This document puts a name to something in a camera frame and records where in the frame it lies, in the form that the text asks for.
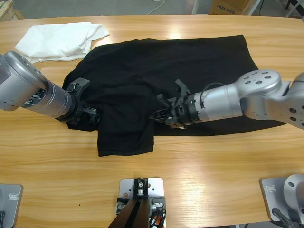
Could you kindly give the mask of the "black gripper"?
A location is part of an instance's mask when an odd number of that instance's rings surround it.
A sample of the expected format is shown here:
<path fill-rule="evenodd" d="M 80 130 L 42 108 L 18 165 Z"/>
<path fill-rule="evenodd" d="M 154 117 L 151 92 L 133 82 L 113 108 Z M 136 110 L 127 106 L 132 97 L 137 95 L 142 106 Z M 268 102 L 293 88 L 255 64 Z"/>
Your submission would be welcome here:
<path fill-rule="evenodd" d="M 199 122 L 198 112 L 195 107 L 194 95 L 185 95 L 166 99 L 163 94 L 157 95 L 157 101 L 163 108 L 153 112 L 149 119 L 163 123 L 172 129 L 185 129 L 187 125 Z"/>
<path fill-rule="evenodd" d="M 57 117 L 60 122 L 78 125 L 82 120 L 88 120 L 92 124 L 98 124 L 100 115 L 96 109 L 86 106 L 76 95 L 71 95 L 72 104 L 65 115 Z"/>

